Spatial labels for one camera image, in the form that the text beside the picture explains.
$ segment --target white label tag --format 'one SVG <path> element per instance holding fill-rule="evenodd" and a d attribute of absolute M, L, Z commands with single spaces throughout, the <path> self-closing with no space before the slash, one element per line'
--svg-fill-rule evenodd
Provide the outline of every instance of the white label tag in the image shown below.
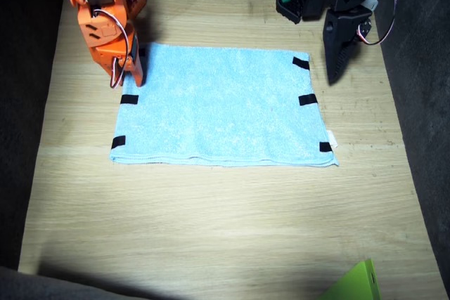
<path fill-rule="evenodd" d="M 328 140 L 330 141 L 330 145 L 333 148 L 337 148 L 339 145 L 338 142 L 336 141 L 335 134 L 331 130 L 327 130 L 326 133 L 328 134 Z"/>

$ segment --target wooden table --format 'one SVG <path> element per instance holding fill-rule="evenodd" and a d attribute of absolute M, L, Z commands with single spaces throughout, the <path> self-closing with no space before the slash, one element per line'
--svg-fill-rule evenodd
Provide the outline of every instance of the wooden table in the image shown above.
<path fill-rule="evenodd" d="M 63 8 L 20 270 L 50 263 L 183 299 L 314 299 L 372 258 L 384 299 L 446 299 L 380 47 L 326 81 L 323 20 L 274 0 L 149 0 L 141 41 L 311 53 L 340 167 L 120 165 L 108 159 L 121 91 Z"/>

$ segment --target light blue cloth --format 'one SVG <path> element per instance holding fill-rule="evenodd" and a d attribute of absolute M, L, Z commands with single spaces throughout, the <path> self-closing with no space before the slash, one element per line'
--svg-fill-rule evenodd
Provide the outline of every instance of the light blue cloth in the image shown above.
<path fill-rule="evenodd" d="M 317 103 L 299 104 L 313 93 L 309 70 L 292 51 L 205 48 L 152 44 L 141 57 L 147 79 L 141 88 L 126 76 L 111 150 L 114 162 L 224 167 L 338 164 Z"/>

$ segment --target towel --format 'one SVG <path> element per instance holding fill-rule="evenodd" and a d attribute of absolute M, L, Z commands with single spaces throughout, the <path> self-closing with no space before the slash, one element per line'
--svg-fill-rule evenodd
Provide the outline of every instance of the towel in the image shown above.
<path fill-rule="evenodd" d="M 110 158 L 223 167 L 338 164 L 293 51 L 151 44 L 146 82 L 126 76 Z"/>

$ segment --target orange servo bracket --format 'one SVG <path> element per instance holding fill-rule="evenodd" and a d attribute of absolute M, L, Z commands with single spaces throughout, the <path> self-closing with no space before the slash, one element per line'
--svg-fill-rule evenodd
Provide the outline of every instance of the orange servo bracket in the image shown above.
<path fill-rule="evenodd" d="M 78 23 L 92 58 L 109 75 L 110 86 L 122 85 L 124 72 L 142 86 L 139 43 L 133 20 L 146 0 L 69 0 L 78 7 Z"/>

